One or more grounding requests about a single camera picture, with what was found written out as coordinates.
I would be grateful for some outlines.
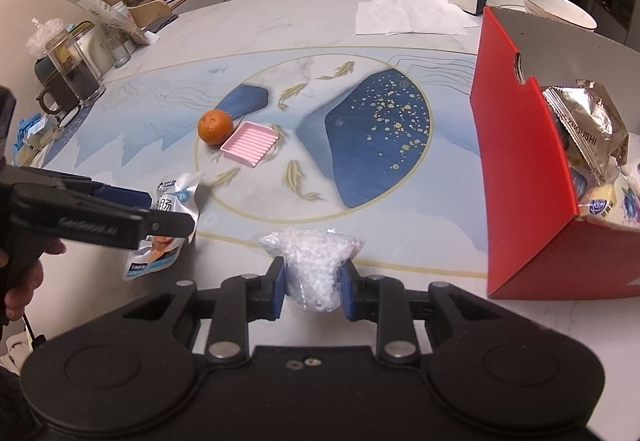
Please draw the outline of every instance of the ridged pink dish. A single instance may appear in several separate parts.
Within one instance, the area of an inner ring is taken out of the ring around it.
[[[273,129],[242,122],[220,150],[225,158],[254,167],[277,140],[278,135]]]

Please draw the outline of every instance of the gold foil wrapper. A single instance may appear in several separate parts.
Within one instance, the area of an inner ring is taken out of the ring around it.
[[[607,182],[609,158],[626,163],[629,135],[603,85],[577,80],[578,87],[548,87],[543,96],[571,136],[599,184]]]

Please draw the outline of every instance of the table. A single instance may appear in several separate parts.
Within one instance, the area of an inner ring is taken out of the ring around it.
[[[356,259],[361,273],[396,277],[414,289],[447,280],[486,296],[484,194],[468,104],[479,29],[464,36],[356,36],[362,1],[370,0],[240,0],[203,8],[181,15],[158,43],[107,74],[106,94],[47,167],[149,191],[168,169],[201,168],[198,233],[170,269],[128,282],[125,252],[69,244],[63,257],[46,257],[45,282],[28,308],[37,332],[61,333],[171,281],[191,278],[204,288],[263,272],[269,258],[256,238],[288,223],[335,226],[368,239]],[[389,91],[374,81],[389,82]],[[285,147],[255,171],[231,172],[226,184],[220,180],[234,164],[198,144],[194,125],[242,86],[269,93],[248,117],[277,123]],[[292,87],[294,96],[280,95]],[[377,98],[351,97],[353,88],[371,89]],[[355,126],[356,132],[352,122],[363,115],[372,118],[370,128]],[[328,144],[317,139],[322,121]],[[350,133],[340,134],[345,129]],[[397,145],[400,160],[384,163],[391,154],[385,140]],[[373,152],[382,160],[367,156],[350,171],[350,158]],[[292,160],[306,176],[297,178],[299,186],[283,186]],[[258,169],[262,174],[252,177]],[[499,303],[587,344],[607,373],[590,425],[609,441],[637,438],[640,299]],[[315,315],[287,302],[278,322],[250,325],[250,340],[372,344],[373,331],[371,324],[346,322],[340,311]],[[417,331],[427,350],[424,331]]]

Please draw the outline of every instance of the dark cloth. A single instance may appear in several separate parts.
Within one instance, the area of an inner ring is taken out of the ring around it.
[[[0,367],[0,439],[19,441],[36,423],[20,390],[20,379]]]

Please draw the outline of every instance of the glass pitcher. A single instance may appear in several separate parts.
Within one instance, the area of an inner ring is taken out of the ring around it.
[[[47,42],[47,56],[74,92],[82,107],[90,106],[104,93],[100,75],[90,65],[78,46],[76,38],[67,30]]]

